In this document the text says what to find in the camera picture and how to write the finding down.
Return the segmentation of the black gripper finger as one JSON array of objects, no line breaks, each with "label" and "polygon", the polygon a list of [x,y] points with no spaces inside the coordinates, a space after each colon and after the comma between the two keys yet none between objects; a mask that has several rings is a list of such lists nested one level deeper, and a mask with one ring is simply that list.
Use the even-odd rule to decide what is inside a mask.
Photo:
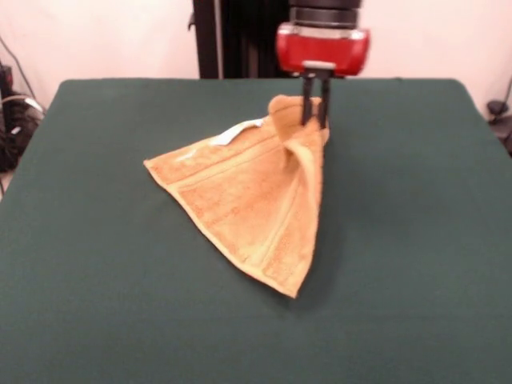
[{"label": "black gripper finger", "polygon": [[321,101],[318,106],[318,121],[322,129],[327,128],[328,110],[330,103],[330,77],[321,79]]},{"label": "black gripper finger", "polygon": [[313,115],[311,93],[315,74],[302,75],[302,124],[306,125]]}]

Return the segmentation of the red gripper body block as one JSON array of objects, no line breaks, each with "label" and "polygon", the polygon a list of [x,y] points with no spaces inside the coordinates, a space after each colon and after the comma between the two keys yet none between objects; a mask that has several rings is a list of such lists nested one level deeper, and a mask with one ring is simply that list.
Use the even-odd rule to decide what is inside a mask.
[{"label": "red gripper body block", "polygon": [[326,70],[340,78],[360,74],[370,41],[370,32],[365,29],[316,28],[284,22],[276,33],[276,51],[284,71]]}]

